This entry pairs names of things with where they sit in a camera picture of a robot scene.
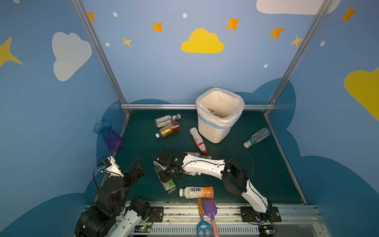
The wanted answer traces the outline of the white bottle red label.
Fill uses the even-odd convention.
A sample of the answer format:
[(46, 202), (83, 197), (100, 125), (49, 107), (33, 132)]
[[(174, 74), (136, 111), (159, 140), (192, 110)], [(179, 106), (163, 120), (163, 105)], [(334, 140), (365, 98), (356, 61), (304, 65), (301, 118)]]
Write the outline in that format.
[(206, 155), (207, 154), (207, 150), (206, 150), (205, 144), (204, 144), (203, 139), (200, 136), (198, 130), (196, 129), (196, 127), (191, 128), (189, 130), (189, 132), (192, 135), (195, 144), (201, 150), (202, 154)]

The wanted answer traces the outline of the clear bottle white orange label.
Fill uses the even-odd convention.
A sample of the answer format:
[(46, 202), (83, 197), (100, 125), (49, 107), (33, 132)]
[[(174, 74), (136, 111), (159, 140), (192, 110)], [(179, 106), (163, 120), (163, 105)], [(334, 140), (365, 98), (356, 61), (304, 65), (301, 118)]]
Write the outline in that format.
[(194, 157), (198, 157), (198, 158), (204, 158), (204, 159), (209, 159), (211, 160), (211, 156), (208, 156), (208, 155), (203, 155), (203, 154), (200, 154), (200, 153), (194, 153), (194, 152), (187, 152), (188, 155), (192, 155)]

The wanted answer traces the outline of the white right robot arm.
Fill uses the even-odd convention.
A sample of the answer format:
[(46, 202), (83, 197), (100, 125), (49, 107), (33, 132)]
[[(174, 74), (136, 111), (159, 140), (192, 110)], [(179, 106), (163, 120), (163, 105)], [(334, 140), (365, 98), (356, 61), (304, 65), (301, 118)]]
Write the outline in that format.
[(257, 213), (269, 215), (272, 203), (263, 196), (252, 184), (245, 170), (233, 158), (226, 160), (210, 160), (195, 157), (192, 154), (180, 152), (168, 155), (160, 152), (154, 160), (154, 165), (161, 168), (158, 172), (160, 181), (166, 183), (180, 173), (195, 173), (209, 175), (222, 180), (225, 189), (242, 196), (251, 204)]

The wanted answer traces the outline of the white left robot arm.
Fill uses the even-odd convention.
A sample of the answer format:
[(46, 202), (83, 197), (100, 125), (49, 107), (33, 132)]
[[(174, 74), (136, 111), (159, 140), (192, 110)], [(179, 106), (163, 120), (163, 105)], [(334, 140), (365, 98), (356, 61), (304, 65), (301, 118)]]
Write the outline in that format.
[(136, 198), (126, 205), (132, 185), (145, 175), (141, 157), (130, 166), (131, 169), (126, 171), (112, 156), (102, 157), (96, 163), (92, 174), (102, 173), (106, 179), (102, 185), (94, 181), (97, 199), (81, 214), (74, 237), (105, 237), (123, 211), (125, 217), (112, 236), (126, 237), (138, 223), (149, 218), (151, 204), (148, 201)]

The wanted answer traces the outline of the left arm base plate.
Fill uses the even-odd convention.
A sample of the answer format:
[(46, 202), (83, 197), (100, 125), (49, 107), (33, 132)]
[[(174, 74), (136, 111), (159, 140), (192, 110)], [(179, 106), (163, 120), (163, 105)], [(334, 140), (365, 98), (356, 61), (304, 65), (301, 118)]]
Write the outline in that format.
[(148, 218), (146, 219), (146, 222), (152, 223), (154, 220), (155, 222), (162, 222), (163, 221), (163, 214), (164, 214), (164, 207), (163, 206), (151, 206), (150, 207), (150, 213)]

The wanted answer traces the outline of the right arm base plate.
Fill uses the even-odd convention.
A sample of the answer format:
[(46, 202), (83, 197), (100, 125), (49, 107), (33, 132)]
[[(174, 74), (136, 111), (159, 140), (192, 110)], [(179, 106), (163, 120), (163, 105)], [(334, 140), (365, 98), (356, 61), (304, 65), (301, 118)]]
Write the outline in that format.
[(276, 206), (272, 206), (267, 213), (256, 212), (252, 207), (240, 207), (243, 222), (249, 223), (268, 223), (282, 222), (281, 215)]

